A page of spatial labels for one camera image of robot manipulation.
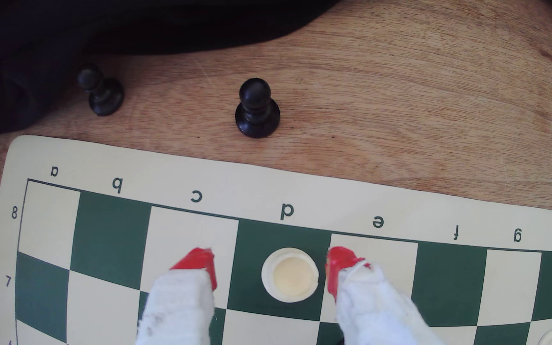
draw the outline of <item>dark cloth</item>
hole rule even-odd
[[[82,53],[174,54],[287,35],[337,0],[0,1],[0,133],[45,114]]]

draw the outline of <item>chessboard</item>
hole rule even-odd
[[[552,211],[21,136],[0,189],[0,344],[133,345],[153,281],[210,247],[212,345],[336,345],[332,246],[378,264],[448,345],[552,330]],[[319,268],[301,302],[261,281],[285,247]]]

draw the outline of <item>wooden table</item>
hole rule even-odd
[[[346,0],[301,30],[233,49],[95,57],[126,89],[98,118],[71,87],[21,134],[251,163],[552,209],[552,6],[540,0]],[[234,123],[264,78],[282,119]]]

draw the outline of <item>black chess piece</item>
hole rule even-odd
[[[78,73],[78,85],[90,92],[88,104],[97,116],[108,116],[117,111],[125,98],[125,90],[114,78],[104,78],[92,63],[82,66]]]
[[[278,127],[280,108],[263,79],[252,78],[241,85],[235,123],[245,136],[254,138],[269,136]]]

